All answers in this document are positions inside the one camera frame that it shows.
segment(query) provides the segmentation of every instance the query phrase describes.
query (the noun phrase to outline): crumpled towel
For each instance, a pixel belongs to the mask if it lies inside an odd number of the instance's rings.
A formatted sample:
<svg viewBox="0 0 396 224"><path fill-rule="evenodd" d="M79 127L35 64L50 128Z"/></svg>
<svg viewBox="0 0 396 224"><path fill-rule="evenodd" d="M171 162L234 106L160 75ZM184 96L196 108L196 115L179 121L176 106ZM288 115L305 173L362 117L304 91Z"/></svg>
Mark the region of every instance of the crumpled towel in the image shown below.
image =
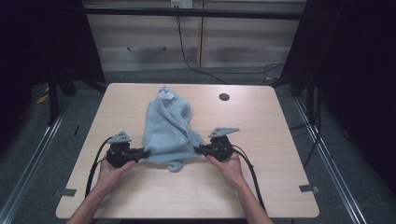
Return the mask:
<svg viewBox="0 0 396 224"><path fill-rule="evenodd" d="M168 164L175 172L191 158L198 157L201 136L190 128L190 104L166 87L148 105L145 150L151 150L146 161Z"/></svg>

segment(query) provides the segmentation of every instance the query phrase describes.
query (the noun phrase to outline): table top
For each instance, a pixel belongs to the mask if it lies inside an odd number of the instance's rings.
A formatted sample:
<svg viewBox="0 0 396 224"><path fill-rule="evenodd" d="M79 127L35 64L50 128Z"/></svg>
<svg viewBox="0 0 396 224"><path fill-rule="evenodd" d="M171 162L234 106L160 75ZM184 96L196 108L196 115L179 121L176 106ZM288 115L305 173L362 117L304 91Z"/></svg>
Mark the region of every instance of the table top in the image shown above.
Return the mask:
<svg viewBox="0 0 396 224"><path fill-rule="evenodd" d="M101 144L125 131L131 147L142 147L149 102L166 86L191 105L190 127L208 144L215 128L239 128L228 135L254 165L269 217L316 217L318 205L308 185L302 163L273 88L263 86L133 84L108 86L87 139L70 176L56 215L69 218L84 200L87 179ZM219 95L230 95L222 101ZM108 147L102 151L105 156ZM242 169L255 193L246 163ZM96 183L99 167L92 185ZM103 218L237 218L244 217L231 185L204 157L191 159L176 173L165 164L144 160L128 171L115 190L104 199L95 217Z"/></svg>

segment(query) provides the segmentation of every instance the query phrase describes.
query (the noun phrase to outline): black controller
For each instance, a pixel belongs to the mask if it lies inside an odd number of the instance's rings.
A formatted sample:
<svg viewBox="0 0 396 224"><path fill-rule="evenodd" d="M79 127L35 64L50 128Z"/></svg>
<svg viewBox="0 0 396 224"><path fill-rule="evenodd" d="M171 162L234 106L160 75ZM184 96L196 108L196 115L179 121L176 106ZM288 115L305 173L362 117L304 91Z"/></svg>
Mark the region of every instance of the black controller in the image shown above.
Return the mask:
<svg viewBox="0 0 396 224"><path fill-rule="evenodd" d="M204 156L211 155L218 161L226 161L233 155L233 146L228 140L227 135L222 137L211 138L209 145L199 145L194 147L197 154L204 154Z"/></svg>
<svg viewBox="0 0 396 224"><path fill-rule="evenodd" d="M150 151L142 148L129 148L129 143L115 143L110 145L106 159L115 168L121 168L128 161L139 162L140 159L149 157Z"/></svg>

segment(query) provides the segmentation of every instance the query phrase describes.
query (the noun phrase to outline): forearm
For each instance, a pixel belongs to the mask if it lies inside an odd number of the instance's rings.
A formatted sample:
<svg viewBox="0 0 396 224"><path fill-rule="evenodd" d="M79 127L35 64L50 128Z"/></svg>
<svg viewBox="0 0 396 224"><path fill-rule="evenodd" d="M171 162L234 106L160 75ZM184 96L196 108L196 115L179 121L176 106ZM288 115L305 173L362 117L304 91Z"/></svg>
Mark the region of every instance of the forearm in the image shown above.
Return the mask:
<svg viewBox="0 0 396 224"><path fill-rule="evenodd" d="M233 184L238 194L239 201L244 209L247 223L274 223L271 218L268 217L267 213L262 209L253 192L250 190L248 183L244 178Z"/></svg>
<svg viewBox="0 0 396 224"><path fill-rule="evenodd" d="M91 223L96 210L105 197L105 192L100 190L99 187L95 186L87 198L85 198L85 200L78 207L73 216L71 216L66 223Z"/></svg>

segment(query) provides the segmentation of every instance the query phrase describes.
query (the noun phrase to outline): gray floor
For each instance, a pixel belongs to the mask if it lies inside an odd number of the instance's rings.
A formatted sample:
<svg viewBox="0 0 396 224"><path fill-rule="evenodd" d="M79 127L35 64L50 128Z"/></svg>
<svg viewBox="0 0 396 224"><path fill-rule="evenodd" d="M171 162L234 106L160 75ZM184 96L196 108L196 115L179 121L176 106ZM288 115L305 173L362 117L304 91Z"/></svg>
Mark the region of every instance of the gray floor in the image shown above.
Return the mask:
<svg viewBox="0 0 396 224"><path fill-rule="evenodd" d="M212 68L206 71L259 71L262 67L249 68ZM265 76L261 75L216 75L231 84L258 85ZM208 83L220 84L213 77L196 74L189 69L153 70L136 72L106 73L107 82L161 82L161 83ZM34 179L24 196L12 223L63 223L55 216L59 198L52 194L56 189L64 189L79 151L91 127L95 112L103 94L77 83L78 92L64 115L63 122L49 145L49 150L39 165ZM33 93L32 102L20 123L18 134L7 146L8 150L0 158L1 193L0 205L4 205L9 194L17 185L19 177L29 162L49 120L49 102L37 105L35 100L41 92ZM289 126L303 122L288 85L276 88ZM342 127L324 105L321 110L321 135L328 145L332 157L341 174L359 203L367 223L396 223L396 200L375 171L365 162L357 146L346 139ZM313 141L306 129L291 131L302 161L305 161ZM298 219L294 223L353 223L337 189L330 178L319 154L315 152L310 160L306 174L312 186L320 193L315 197L320 214L313 219ZM119 223L119 220L99 220L98 223ZM290 223L279 219L276 223Z"/></svg>

